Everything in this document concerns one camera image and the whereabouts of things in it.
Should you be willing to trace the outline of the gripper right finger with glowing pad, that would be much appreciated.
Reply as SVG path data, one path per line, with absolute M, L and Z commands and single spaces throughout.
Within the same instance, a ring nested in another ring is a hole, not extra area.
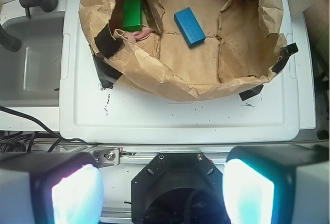
M 329 223 L 329 146 L 236 146 L 222 191 L 232 223 Z

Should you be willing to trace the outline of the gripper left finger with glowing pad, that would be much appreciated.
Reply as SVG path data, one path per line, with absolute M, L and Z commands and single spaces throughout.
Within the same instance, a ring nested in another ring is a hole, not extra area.
M 1 154 L 1 223 L 98 223 L 103 203 L 90 153 Z

